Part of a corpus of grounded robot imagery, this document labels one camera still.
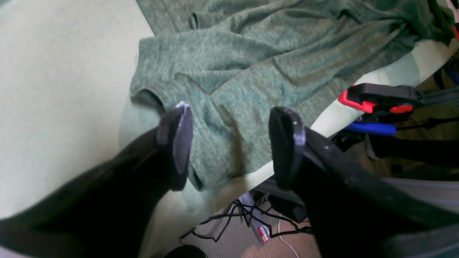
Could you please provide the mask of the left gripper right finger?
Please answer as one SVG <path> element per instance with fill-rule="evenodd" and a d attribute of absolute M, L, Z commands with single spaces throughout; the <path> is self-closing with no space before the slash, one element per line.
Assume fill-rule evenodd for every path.
<path fill-rule="evenodd" d="M 457 258 L 458 214 L 367 172 L 285 107 L 269 115 L 274 176 L 305 204 L 323 258 Z"/>

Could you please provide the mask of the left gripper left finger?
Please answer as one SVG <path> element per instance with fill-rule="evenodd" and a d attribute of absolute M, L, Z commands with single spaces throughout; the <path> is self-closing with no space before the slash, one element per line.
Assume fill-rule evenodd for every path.
<path fill-rule="evenodd" d="M 185 188 L 192 140 L 180 102 L 116 157 L 2 219 L 1 246 L 35 258 L 138 257 L 158 202 Z"/>

